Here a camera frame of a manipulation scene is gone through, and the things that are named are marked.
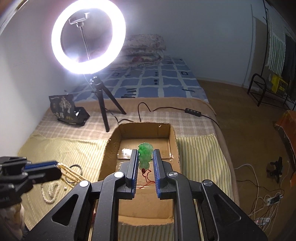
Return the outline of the left gloved hand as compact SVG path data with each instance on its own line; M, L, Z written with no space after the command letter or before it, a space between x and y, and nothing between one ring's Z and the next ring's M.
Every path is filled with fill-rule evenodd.
M21 240L25 228L21 203L1 208L1 240Z

